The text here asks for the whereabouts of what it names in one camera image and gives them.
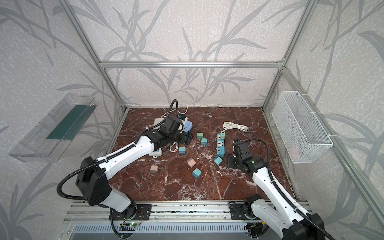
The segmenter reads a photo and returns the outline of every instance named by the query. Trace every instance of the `red marble surface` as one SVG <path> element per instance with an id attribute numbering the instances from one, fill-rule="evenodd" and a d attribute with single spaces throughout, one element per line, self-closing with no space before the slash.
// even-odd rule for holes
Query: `red marble surface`
<path id="1" fill-rule="evenodd" d="M 161 117 L 164 108 L 131 108 L 115 143 L 114 151 L 131 143 L 146 126 Z M 157 159 L 146 155 L 131 163 L 109 183 L 128 194 L 135 201 L 164 200 L 242 200 L 259 193 L 267 199 L 264 192 L 250 177 L 238 169 L 225 167 L 225 157 L 220 166 L 213 162 L 216 156 L 216 135 L 222 131 L 223 122 L 230 121 L 248 126 L 248 132 L 230 129 L 225 132 L 225 153 L 233 153 L 232 141 L 235 138 L 261 138 L 271 148 L 271 169 L 275 177 L 292 194 L 284 169 L 278 158 L 268 126 L 261 108 L 189 108 L 186 113 L 193 123 L 194 139 L 186 145 L 186 155 L 179 152 L 163 152 Z M 208 146 L 200 146 L 197 133 L 202 132 L 208 139 Z M 262 143 L 252 141 L 249 149 L 253 156 L 266 159 L 266 148 Z M 187 160 L 192 157 L 196 165 L 190 168 Z M 157 174 L 150 174 L 151 165 L 158 165 Z M 202 171 L 195 179 L 195 168 Z"/>

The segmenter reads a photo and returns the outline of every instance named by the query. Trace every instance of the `metal mesh basket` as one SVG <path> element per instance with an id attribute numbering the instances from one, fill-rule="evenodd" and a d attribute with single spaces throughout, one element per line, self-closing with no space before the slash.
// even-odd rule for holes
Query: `metal mesh basket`
<path id="1" fill-rule="evenodd" d="M 297 91 L 280 93 L 272 117 L 293 163 L 314 162 L 333 145 Z"/>

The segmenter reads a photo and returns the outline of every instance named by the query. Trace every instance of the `teal power strip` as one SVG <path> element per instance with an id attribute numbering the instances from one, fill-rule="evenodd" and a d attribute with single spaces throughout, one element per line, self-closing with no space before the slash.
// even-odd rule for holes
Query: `teal power strip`
<path id="1" fill-rule="evenodd" d="M 217 150 L 216 153 L 219 157 L 224 157 L 225 150 L 224 150 L 224 140 L 221 139 L 221 134 L 219 133 L 217 135 Z"/>

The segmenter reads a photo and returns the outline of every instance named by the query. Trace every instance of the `leaf patterned wallpaper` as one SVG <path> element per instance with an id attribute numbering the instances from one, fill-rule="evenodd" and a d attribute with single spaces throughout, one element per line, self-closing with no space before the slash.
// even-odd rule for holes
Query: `leaf patterned wallpaper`
<path id="1" fill-rule="evenodd" d="M 70 2 L 104 61 L 278 61 L 307 0 Z M 169 106 L 173 98 L 180 104 L 194 100 L 204 105 L 261 106 L 258 99 L 266 96 L 276 72 L 108 69 L 126 105 L 141 107 Z"/>
<path id="2" fill-rule="evenodd" d="M 384 196 L 384 1 L 319 2 L 288 68 Z M 311 164 L 293 165 L 271 111 L 267 118 L 302 200 L 308 200 L 336 239 L 384 239 L 384 230 L 339 160 L 328 150 Z"/>
<path id="3" fill-rule="evenodd" d="M 53 239 L 71 205 L 57 183 L 97 157 L 122 116 L 58 2 L 0 2 L 0 238 Z M 24 163 L 9 151 L 67 94 L 98 106 L 56 163 Z M 65 191 L 80 194 L 74 181 Z"/>
<path id="4" fill-rule="evenodd" d="M 172 99 L 186 105 L 261 106 L 276 68 L 115 68 L 109 75 L 127 106 L 169 106 Z"/>
<path id="5" fill-rule="evenodd" d="M 280 78 L 265 112 L 297 197 L 308 201 L 312 211 L 322 217 L 325 229 L 335 239 L 384 239 L 384 229 L 332 149 L 313 163 L 292 164 L 271 115 L 281 91 L 293 91 L 284 77 Z"/>
<path id="6" fill-rule="evenodd" d="M 384 1 L 319 4 L 288 67 L 384 197 Z"/>

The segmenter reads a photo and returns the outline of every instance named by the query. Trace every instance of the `metal vent grille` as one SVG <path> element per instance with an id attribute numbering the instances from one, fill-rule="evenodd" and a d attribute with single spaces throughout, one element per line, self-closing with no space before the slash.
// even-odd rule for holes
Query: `metal vent grille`
<path id="1" fill-rule="evenodd" d="M 135 233 L 236 233 L 245 232 L 245 223 L 142 223 Z M 109 223 L 77 223 L 72 233 L 111 233 Z"/>

